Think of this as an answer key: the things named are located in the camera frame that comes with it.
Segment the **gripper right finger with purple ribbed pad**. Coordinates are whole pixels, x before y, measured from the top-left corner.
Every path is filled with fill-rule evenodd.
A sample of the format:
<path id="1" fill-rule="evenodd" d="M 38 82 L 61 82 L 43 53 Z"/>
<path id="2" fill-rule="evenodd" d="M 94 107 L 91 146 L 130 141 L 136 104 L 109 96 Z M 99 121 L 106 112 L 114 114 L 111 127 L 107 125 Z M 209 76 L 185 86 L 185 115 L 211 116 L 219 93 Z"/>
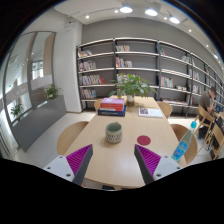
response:
<path id="1" fill-rule="evenodd" d="M 134 155 L 145 184 L 150 184 L 182 169 L 182 166 L 169 156 L 160 156 L 140 145 L 135 145 Z"/>

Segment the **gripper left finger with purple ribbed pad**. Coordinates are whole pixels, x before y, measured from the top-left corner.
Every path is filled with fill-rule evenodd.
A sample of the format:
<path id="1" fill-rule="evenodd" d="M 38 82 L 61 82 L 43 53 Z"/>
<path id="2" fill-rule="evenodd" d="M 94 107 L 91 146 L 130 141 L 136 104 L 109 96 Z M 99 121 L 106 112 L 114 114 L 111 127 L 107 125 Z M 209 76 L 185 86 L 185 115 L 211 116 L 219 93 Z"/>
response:
<path id="1" fill-rule="evenodd" d="M 68 156 L 57 156 L 44 170 L 81 186 L 92 155 L 93 146 L 87 145 Z"/>

